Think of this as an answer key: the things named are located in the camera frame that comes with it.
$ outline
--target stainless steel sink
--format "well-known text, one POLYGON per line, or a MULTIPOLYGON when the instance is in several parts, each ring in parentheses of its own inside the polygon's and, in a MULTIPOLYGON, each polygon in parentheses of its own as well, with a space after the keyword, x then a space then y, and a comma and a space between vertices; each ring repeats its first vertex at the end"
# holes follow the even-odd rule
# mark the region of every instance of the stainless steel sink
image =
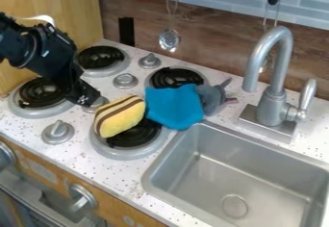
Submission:
POLYGON ((180 132, 145 191, 215 227, 325 227, 328 164, 210 122, 180 132))

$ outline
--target blue cloth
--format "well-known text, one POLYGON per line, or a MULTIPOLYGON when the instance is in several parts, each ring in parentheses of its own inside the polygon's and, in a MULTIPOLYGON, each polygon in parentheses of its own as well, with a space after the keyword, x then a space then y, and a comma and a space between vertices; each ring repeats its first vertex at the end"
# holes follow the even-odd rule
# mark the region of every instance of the blue cloth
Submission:
POLYGON ((196 85, 179 88, 146 88, 146 117, 164 126, 184 130, 203 118, 196 85))

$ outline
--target faucet spout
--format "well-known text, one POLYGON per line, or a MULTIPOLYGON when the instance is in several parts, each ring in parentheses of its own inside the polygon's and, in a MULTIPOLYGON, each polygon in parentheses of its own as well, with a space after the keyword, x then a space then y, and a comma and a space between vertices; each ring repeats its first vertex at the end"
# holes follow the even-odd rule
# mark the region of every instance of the faucet spout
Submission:
POLYGON ((282 26, 269 30, 256 44, 245 71, 243 90, 247 92, 256 91, 260 68, 266 55, 276 43, 279 43, 279 48, 268 91, 273 95, 282 93, 293 46, 291 31, 282 26))

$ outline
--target faucet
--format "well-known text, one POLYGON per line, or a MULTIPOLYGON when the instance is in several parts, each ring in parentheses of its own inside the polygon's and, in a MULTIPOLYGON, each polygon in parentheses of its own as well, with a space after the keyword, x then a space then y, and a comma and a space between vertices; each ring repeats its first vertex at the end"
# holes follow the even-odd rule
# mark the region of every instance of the faucet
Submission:
POLYGON ((285 120, 299 121, 306 117, 306 112, 316 93, 316 80, 309 79, 299 97, 299 105, 295 107, 287 103, 284 82, 291 60, 293 46, 292 33, 286 27, 275 27, 265 33, 257 42, 248 61, 242 88, 244 91, 256 91, 260 69, 270 49, 279 44, 270 85, 263 92, 257 106, 256 118, 265 126, 277 126, 285 120))

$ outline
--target speckled countertop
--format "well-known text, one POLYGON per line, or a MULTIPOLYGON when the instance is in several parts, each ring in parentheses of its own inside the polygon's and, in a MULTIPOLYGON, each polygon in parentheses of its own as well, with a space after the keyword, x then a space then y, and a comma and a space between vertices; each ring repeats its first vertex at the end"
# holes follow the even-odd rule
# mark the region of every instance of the speckled countertop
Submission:
MULTIPOLYGON (((101 40, 98 44, 115 46, 127 52, 132 58, 132 61, 130 66, 123 72, 137 76, 139 78, 139 84, 134 88, 121 90, 113 87, 112 81, 114 77, 101 79, 85 78, 85 80, 101 90, 102 94, 110 100, 115 100, 125 94, 143 96, 145 78, 151 72, 159 69, 147 70, 139 67, 138 60, 146 56, 148 52, 108 40, 101 40)), ((298 124, 294 141, 290 145, 287 145, 237 126, 237 119, 245 105, 248 103, 256 105, 266 84, 260 83, 258 85, 258 91, 255 93, 246 93, 241 89, 242 77, 161 55, 158 57, 163 62, 162 67, 188 66, 202 72, 208 78, 211 85, 220 84, 229 77, 233 78, 233 82, 227 90, 230 95, 239 98, 239 104, 228 106, 219 115, 208 118, 209 121, 258 139, 266 139, 266 141, 276 145, 329 163, 328 101, 317 98, 313 101, 308 118, 298 124)), ((288 101, 290 103, 296 105, 298 97, 299 94, 297 92, 288 91, 288 101)), ((24 119, 11 114, 8 109, 7 98, 0 100, 0 132, 22 147, 159 219, 167 225, 187 227, 209 226, 192 215, 185 214, 175 207, 147 194, 142 189, 140 185, 141 175, 152 164, 165 145, 158 152, 140 160, 122 162, 107 159, 95 152, 89 143, 89 128, 92 120, 93 115, 84 113, 81 107, 78 106, 50 118, 24 119), (44 144, 40 138, 42 130, 58 119, 72 124, 76 130, 75 136, 72 140, 61 145, 51 146, 44 144)), ((171 131, 167 141, 170 141, 175 133, 175 131, 171 131)))

